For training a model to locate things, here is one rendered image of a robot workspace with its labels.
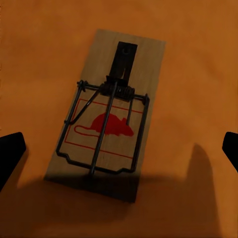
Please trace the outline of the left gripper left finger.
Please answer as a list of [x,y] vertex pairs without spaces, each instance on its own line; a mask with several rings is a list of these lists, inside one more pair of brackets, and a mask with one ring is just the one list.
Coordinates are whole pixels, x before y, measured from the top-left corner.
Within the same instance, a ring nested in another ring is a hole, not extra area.
[[0,137],[0,191],[26,151],[21,132]]

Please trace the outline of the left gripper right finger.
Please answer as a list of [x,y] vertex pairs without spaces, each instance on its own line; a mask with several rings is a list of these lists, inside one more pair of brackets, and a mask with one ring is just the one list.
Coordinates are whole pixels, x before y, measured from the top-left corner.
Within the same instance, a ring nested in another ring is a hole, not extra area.
[[238,134],[226,132],[222,149],[238,172]]

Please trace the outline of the mousetrap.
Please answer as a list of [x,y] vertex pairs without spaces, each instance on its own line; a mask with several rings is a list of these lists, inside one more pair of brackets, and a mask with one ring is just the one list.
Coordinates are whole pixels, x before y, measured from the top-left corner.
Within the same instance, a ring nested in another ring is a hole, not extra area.
[[97,29],[44,180],[135,203],[165,44]]

